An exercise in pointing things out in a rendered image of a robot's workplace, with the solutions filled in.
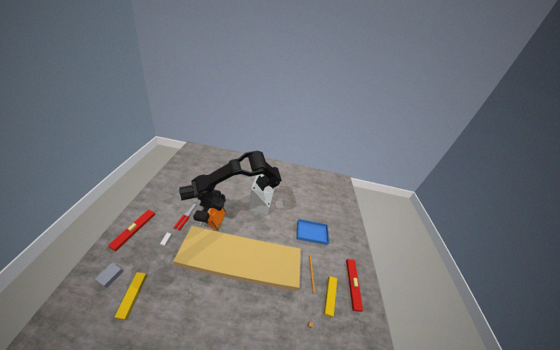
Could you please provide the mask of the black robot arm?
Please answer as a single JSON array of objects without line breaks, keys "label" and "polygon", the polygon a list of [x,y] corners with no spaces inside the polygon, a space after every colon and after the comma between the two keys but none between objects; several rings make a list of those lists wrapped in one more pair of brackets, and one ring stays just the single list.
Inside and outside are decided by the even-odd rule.
[{"label": "black robot arm", "polygon": [[[240,162],[244,158],[249,158],[250,166],[252,172],[241,170]],[[245,152],[239,158],[230,160],[228,164],[217,169],[209,175],[200,175],[191,181],[191,186],[183,186],[179,188],[179,194],[181,195],[181,200],[187,200],[191,198],[207,198],[212,195],[216,184],[225,181],[226,179],[232,177],[233,175],[243,174],[246,176],[256,176],[264,174],[265,176],[258,176],[257,185],[263,191],[265,187],[269,186],[274,188],[278,186],[281,182],[281,176],[279,169],[277,167],[271,167],[264,158],[261,151]],[[225,195],[213,197],[208,201],[208,208],[214,208],[220,211],[225,203]]]}]

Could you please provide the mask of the tan panel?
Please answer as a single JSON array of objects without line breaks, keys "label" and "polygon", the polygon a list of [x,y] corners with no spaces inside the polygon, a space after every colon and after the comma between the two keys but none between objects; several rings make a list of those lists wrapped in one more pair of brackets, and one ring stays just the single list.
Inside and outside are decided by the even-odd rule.
[{"label": "tan panel", "polygon": [[192,226],[174,265],[281,289],[300,288],[300,249]]}]

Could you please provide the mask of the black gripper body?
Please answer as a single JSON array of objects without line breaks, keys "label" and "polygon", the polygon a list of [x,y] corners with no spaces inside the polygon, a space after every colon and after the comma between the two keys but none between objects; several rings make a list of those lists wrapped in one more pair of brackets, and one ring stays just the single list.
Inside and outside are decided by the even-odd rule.
[{"label": "black gripper body", "polygon": [[200,206],[204,207],[203,211],[199,211],[197,210],[193,216],[195,221],[199,221],[199,222],[207,222],[209,219],[209,213],[208,210],[208,201],[210,198],[213,197],[213,194],[215,195],[215,197],[220,196],[221,192],[219,190],[213,190],[212,191],[212,195],[207,197],[207,198],[198,198],[198,200],[201,200]]}]

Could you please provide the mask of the red long flat bar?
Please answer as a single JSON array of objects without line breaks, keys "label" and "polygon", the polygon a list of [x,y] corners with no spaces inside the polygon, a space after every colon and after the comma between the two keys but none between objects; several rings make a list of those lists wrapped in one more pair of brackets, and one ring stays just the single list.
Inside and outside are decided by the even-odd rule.
[{"label": "red long flat bar", "polygon": [[132,237],[138,230],[140,230],[140,228],[143,227],[145,223],[149,222],[149,220],[152,219],[153,216],[155,216],[155,213],[153,211],[147,210],[147,212],[144,212],[144,214],[141,215],[141,217],[138,218],[135,222],[133,222],[130,227],[123,231],[121,235],[116,237],[116,239],[113,240],[108,245],[108,247],[110,249],[113,249],[114,251],[117,251],[128,239],[130,239],[130,237]]},{"label": "red long flat bar", "polygon": [[357,267],[354,260],[347,259],[347,273],[349,277],[349,287],[350,287],[350,295],[351,295],[351,305],[353,311],[363,311],[362,308],[362,300],[361,294],[359,290],[359,282],[358,282],[358,275],[357,275]]}]

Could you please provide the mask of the yellow flat bar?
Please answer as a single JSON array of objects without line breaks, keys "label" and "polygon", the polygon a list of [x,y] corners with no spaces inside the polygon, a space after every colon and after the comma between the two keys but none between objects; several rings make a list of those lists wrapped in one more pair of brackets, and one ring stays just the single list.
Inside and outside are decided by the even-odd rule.
[{"label": "yellow flat bar", "polygon": [[337,279],[329,276],[326,290],[324,315],[334,317],[335,292],[337,289]]},{"label": "yellow flat bar", "polygon": [[116,319],[126,320],[128,318],[146,277],[147,274],[145,273],[136,273],[125,297],[120,304],[119,309],[117,310],[117,313],[114,316]]}]

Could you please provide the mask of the blue shallow tray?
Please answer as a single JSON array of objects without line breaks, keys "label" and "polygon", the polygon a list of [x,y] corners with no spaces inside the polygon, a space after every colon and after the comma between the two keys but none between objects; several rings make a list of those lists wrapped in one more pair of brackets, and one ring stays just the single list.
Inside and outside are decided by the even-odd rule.
[{"label": "blue shallow tray", "polygon": [[317,244],[329,244],[327,224],[312,222],[305,219],[297,221],[297,240],[309,241]]}]

